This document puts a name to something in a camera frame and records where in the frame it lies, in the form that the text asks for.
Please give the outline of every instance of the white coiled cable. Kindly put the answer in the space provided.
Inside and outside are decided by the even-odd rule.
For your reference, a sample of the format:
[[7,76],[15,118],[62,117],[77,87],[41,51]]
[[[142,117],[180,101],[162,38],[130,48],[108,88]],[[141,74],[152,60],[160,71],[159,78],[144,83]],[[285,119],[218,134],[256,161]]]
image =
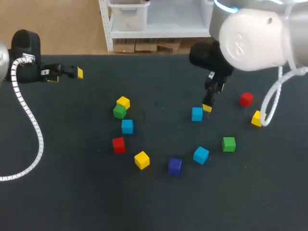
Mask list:
[[39,128],[39,125],[36,121],[36,119],[34,118],[34,115],[32,114],[32,112],[30,111],[29,107],[27,106],[24,98],[22,97],[19,87],[18,87],[18,83],[17,83],[17,78],[16,78],[16,70],[18,65],[20,64],[26,64],[26,63],[31,63],[32,60],[29,58],[18,58],[16,59],[11,67],[11,78],[12,78],[12,85],[16,94],[17,99],[19,100],[20,104],[22,105],[24,111],[27,113],[29,119],[31,120],[33,127],[37,133],[38,136],[38,155],[35,158],[34,162],[28,167],[26,168],[24,171],[11,175],[11,176],[6,176],[6,177],[0,177],[0,181],[7,181],[7,180],[14,180],[17,178],[20,178],[24,175],[26,175],[27,173],[29,173],[32,169],[34,169],[36,167],[36,165],[39,163],[40,159],[42,158],[43,155],[43,151],[44,151],[44,140],[43,140],[43,135],[42,132]]
[[[263,126],[267,126],[270,123],[270,121],[271,121],[271,119],[272,119],[272,117],[275,113],[275,110],[276,110],[276,107],[277,107],[277,104],[278,104],[278,100],[279,100],[279,96],[280,96],[282,84],[285,81],[289,80],[290,78],[296,76],[298,73],[300,73],[301,75],[304,75],[307,72],[308,72],[308,67],[300,67],[299,69],[291,70],[288,73],[282,75],[282,67],[279,67],[278,80],[269,89],[268,93],[266,94],[266,96],[263,100],[262,106],[261,106],[260,120],[261,120],[261,124]],[[276,96],[275,96],[275,99],[274,99],[272,109],[271,109],[267,119],[265,119],[266,108],[268,107],[270,99],[273,97],[275,92],[276,92]]]

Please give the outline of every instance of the red cube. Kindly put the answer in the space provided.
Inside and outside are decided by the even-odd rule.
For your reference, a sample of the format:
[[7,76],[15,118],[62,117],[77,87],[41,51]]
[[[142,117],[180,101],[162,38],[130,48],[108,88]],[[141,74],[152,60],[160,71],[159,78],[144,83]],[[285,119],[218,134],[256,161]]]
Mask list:
[[252,101],[254,100],[254,95],[249,93],[249,92],[245,92],[240,99],[240,104],[243,105],[244,107],[248,107]]
[[112,144],[114,146],[115,154],[120,154],[125,152],[125,144],[123,137],[113,139]]

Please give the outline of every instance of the green block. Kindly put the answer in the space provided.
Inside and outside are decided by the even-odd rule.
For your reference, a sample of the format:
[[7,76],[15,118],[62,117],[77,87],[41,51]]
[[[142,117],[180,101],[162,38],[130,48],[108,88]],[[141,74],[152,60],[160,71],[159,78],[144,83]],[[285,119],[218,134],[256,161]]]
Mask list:
[[234,152],[235,151],[235,138],[234,137],[224,137],[222,140],[222,150],[224,152]]
[[114,117],[118,119],[123,119],[126,115],[125,106],[117,104],[114,108]]

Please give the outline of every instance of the blue cube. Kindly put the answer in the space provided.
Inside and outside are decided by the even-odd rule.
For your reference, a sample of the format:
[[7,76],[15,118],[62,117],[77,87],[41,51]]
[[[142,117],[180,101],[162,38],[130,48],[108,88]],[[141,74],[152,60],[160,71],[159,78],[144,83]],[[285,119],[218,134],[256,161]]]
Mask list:
[[208,157],[208,150],[203,147],[199,147],[193,154],[193,160],[201,165],[204,164],[207,157]]
[[182,168],[182,160],[178,158],[171,158],[168,166],[168,173],[172,175],[179,175]]
[[193,107],[192,108],[192,121],[202,121],[203,110],[202,107]]
[[123,134],[133,134],[134,125],[132,119],[122,120],[122,133]]

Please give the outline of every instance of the floor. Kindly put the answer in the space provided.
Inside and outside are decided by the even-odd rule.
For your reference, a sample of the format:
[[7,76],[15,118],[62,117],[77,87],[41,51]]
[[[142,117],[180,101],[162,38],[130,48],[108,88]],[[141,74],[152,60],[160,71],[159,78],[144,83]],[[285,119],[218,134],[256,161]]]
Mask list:
[[[98,0],[0,0],[0,39],[10,47],[13,34],[39,34],[42,54],[111,54],[107,51]],[[179,53],[188,53],[185,40]]]

